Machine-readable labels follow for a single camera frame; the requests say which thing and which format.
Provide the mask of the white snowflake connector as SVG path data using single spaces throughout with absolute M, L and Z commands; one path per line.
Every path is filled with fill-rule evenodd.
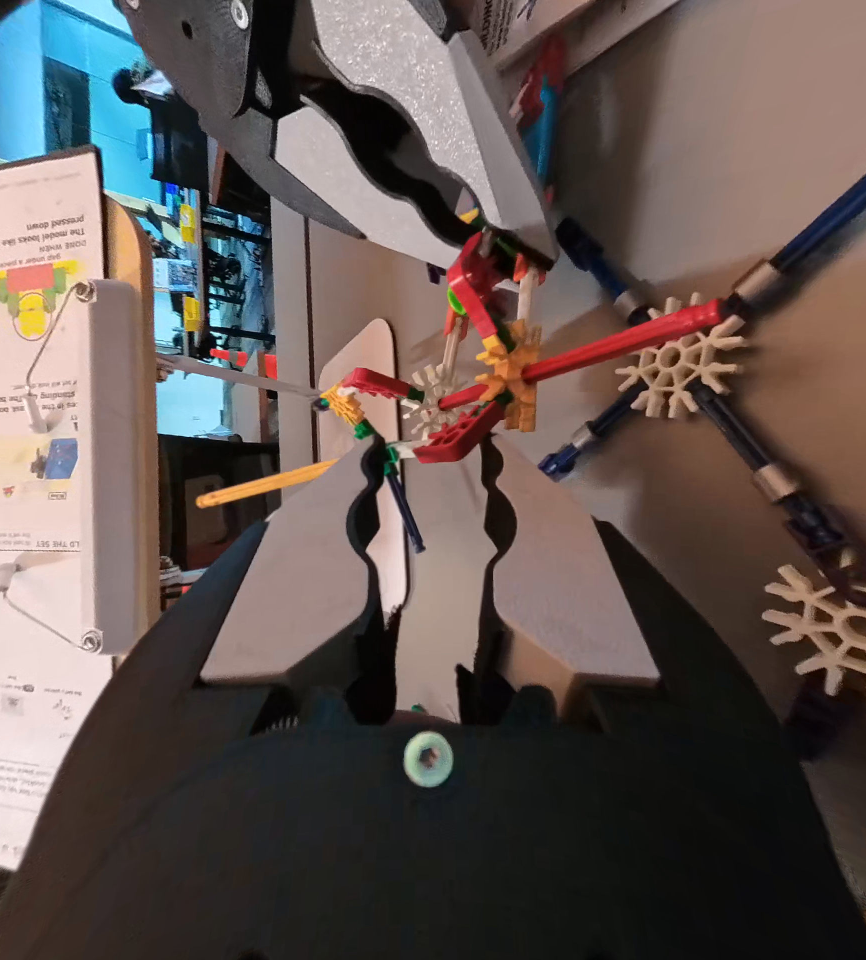
M 766 594 L 786 608 L 769 608 L 762 619 L 778 632 L 773 645 L 808 642 L 813 652 L 796 664 L 800 676 L 823 674 L 823 692 L 834 697 L 848 674 L 866 682 L 866 607 L 835 596 L 831 585 L 818 586 L 792 565 L 777 571 L 777 580 L 764 586 Z

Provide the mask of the colourful toy construction model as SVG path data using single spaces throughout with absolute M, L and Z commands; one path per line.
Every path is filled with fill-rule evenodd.
M 533 426 L 535 387 L 526 373 L 528 346 L 524 321 L 501 318 L 494 306 L 495 291 L 512 282 L 519 263 L 527 270 L 544 272 L 556 260 L 540 260 L 515 237 L 488 224 L 478 201 L 452 174 L 431 160 L 425 143 L 411 122 L 389 102 L 369 93 L 358 93 L 338 77 L 339 85 L 323 85 L 301 96 L 303 105 L 314 104 L 333 119 L 347 137 L 356 159 L 365 158 L 366 143 L 373 142 L 395 159 L 401 169 L 427 180 L 439 189 L 446 203 L 464 222 L 476 228 L 460 249 L 393 249 L 446 270 L 449 291 L 465 318 L 480 336 L 485 352 L 481 361 L 490 372 L 480 379 L 479 392 L 464 405 L 476 403 L 488 412 L 511 408 L 509 423 Z

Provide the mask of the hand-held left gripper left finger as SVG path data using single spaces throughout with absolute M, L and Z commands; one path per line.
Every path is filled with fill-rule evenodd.
M 363 724 L 396 709 L 403 524 L 382 440 L 356 440 L 268 520 L 199 677 L 302 700 L 340 691 Z

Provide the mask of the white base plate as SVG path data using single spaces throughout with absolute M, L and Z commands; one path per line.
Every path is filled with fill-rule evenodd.
M 356 368 L 369 368 L 379 374 L 396 377 L 396 348 L 389 323 L 372 320 L 324 366 L 319 375 L 319 390 L 324 392 Z M 365 418 L 388 442 L 401 438 L 399 402 L 395 399 L 362 394 L 359 397 Z M 338 459 L 354 444 L 353 428 L 332 413 L 318 415 L 317 436 L 320 460 Z M 390 485 L 384 482 L 376 495 L 379 530 L 367 547 L 367 555 L 377 568 L 381 605 L 385 618 L 400 609 L 408 591 L 408 535 Z

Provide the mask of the purple clip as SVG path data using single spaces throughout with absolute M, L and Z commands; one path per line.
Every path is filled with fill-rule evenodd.
M 823 681 L 805 678 L 781 721 L 785 742 L 799 762 L 816 762 L 833 749 L 861 708 L 858 691 L 844 687 L 829 695 Z

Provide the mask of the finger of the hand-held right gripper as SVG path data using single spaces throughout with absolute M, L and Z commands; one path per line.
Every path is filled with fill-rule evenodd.
M 490 226 L 539 260 L 556 260 L 543 190 L 476 34 L 451 30 L 440 2 L 313 1 L 311 8 L 319 49 L 342 81 L 399 110 Z
M 277 123 L 274 158 L 367 240 L 390 250 L 460 250 L 477 233 L 434 183 L 377 143 L 358 159 L 340 126 L 309 103 Z

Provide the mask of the instruction booklet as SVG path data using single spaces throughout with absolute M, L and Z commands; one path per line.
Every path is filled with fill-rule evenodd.
M 674 5 L 674 1 L 457 2 L 498 71 L 524 64 L 549 35 L 559 34 L 565 44 L 568 74 Z

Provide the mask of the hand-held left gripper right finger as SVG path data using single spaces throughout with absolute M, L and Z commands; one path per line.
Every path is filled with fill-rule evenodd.
M 548 690 L 560 717 L 589 686 L 654 690 L 660 671 L 595 520 L 506 439 L 480 450 L 493 554 L 473 667 L 456 669 L 461 721 L 498 722 L 525 687 Z

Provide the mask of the blue rod cross assembly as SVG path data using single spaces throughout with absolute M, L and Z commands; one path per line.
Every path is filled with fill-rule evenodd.
M 757 320 L 779 306 L 794 290 L 815 256 L 866 212 L 866 173 L 829 204 L 771 258 L 761 260 L 736 282 L 726 297 L 723 319 Z M 647 306 L 634 287 L 606 257 L 603 247 L 572 218 L 558 228 L 572 264 L 612 298 L 612 307 L 628 326 L 645 322 Z M 623 388 L 619 398 L 593 420 L 585 421 L 539 469 L 555 481 L 592 454 L 632 412 L 646 401 L 647 387 Z M 823 506 L 790 474 L 754 427 L 710 385 L 687 386 L 686 397 L 725 437 L 748 469 L 751 481 L 770 503 L 784 510 L 785 527 L 803 553 L 840 596 L 866 609 L 866 543 L 831 508 Z

